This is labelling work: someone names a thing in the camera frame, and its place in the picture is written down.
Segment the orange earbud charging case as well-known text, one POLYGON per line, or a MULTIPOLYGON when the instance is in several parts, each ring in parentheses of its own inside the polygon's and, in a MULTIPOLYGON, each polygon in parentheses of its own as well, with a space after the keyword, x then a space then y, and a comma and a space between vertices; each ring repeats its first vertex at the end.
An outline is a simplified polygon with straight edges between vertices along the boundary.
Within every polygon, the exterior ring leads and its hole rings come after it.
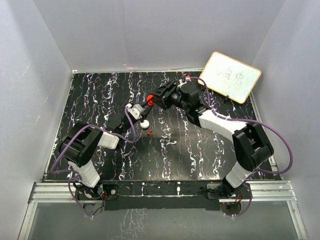
POLYGON ((155 103, 153 102, 154 95, 150 94, 147 96, 146 101, 149 106, 153 106, 155 103))

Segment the white round disc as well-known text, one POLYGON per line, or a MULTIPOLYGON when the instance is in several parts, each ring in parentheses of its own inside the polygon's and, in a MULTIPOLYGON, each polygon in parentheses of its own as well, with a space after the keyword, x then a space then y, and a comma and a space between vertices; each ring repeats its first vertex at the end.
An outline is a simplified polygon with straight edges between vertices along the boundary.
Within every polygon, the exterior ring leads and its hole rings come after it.
POLYGON ((143 120, 140 122, 140 127, 143 130, 147 130, 150 127, 150 122, 148 120, 143 120))

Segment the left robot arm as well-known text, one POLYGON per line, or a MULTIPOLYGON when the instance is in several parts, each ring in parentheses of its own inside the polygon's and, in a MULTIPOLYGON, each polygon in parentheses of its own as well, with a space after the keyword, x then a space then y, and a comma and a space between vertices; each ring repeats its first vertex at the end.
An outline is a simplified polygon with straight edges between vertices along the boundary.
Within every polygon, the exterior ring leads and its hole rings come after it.
POLYGON ((143 130, 148 129, 150 123, 146 118, 152 108, 146 102, 129 103, 123 116, 116 115, 110 119, 107 129, 78 122, 62 138, 57 161, 65 158, 71 165, 75 176, 73 186, 80 193, 93 200, 102 197, 104 188, 92 161, 93 154, 98 147, 115 150, 123 142, 136 142, 135 123, 139 122, 143 130))

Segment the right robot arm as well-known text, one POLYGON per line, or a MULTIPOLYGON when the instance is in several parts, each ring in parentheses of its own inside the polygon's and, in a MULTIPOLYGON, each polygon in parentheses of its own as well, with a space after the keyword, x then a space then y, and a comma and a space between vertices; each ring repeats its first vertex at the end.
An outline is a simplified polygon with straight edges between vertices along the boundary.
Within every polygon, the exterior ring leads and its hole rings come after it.
POLYGON ((201 101, 201 93, 201 86, 195 82, 177 83, 171 80, 149 90, 147 103, 164 110, 176 106, 185 111, 190 123, 218 133, 233 143, 236 163, 220 185, 205 190, 233 199, 240 194, 241 185, 248 177, 274 154, 274 149, 260 124, 232 121, 221 114, 214 114, 209 105, 201 101))

